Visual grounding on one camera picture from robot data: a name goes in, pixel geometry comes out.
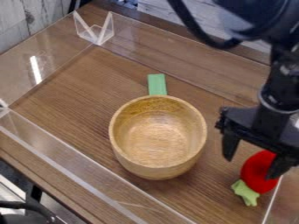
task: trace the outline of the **plastic stand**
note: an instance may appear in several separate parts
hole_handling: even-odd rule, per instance
[[[95,24],[88,26],[76,11],[73,12],[73,20],[79,36],[95,45],[101,46],[115,36],[113,18],[111,12],[107,14],[103,27]]]

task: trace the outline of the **wooden table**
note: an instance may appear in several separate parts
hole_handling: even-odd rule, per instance
[[[80,10],[87,21],[96,23],[104,18],[107,10],[99,6],[108,7],[97,1]],[[139,16],[140,20],[153,20],[152,23],[156,23],[152,17],[140,13]],[[57,29],[59,37],[59,28],[68,27],[68,23],[72,21],[67,17],[48,31],[55,32]],[[176,27],[167,23],[159,25],[171,31]],[[148,45],[139,41],[135,52],[125,51],[129,45],[119,45],[120,37],[103,47],[93,45],[11,108],[196,223],[259,223],[271,193],[259,199],[258,207],[246,207],[230,190],[239,178],[239,168],[258,148],[242,143],[234,162],[228,163],[221,157],[220,134],[213,125],[221,106],[256,104],[255,92],[266,80],[268,68],[179,36],[169,39],[176,41],[177,47],[171,52],[171,49],[164,48],[164,36],[155,33],[157,30],[151,30],[144,25],[135,29],[139,30],[139,40]],[[43,35],[40,33],[35,38],[43,40]],[[61,42],[68,42],[71,48],[76,39],[57,39],[57,47]],[[27,41],[21,46],[31,47],[31,44]],[[191,46],[192,51],[184,52],[184,46]],[[3,56],[5,60],[0,58],[0,63],[7,62],[16,51],[19,50],[12,49]],[[148,181],[127,172],[116,161],[108,141],[108,123],[125,102],[147,95],[145,76],[160,72],[171,74],[167,75],[168,94],[184,99],[203,113],[208,124],[208,141],[199,163],[191,171],[167,181]],[[0,137],[1,159],[85,221],[132,222],[117,218],[109,222],[104,216],[111,214],[103,212],[103,203],[95,201],[92,193],[4,134]]]

